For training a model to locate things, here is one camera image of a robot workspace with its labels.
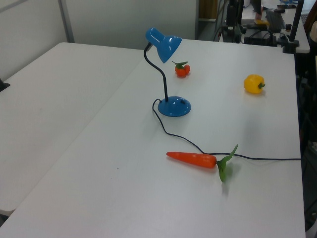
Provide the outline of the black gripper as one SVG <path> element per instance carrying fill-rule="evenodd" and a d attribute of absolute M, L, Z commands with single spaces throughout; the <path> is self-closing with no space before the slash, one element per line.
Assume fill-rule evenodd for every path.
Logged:
<path fill-rule="evenodd" d="M 238 13 L 238 6 L 237 5 L 228 5 L 227 6 L 227 14 L 226 14 L 226 24 L 227 30 L 232 31 L 234 26 L 234 31 L 239 31 L 239 26 L 237 25 L 237 13 Z"/>

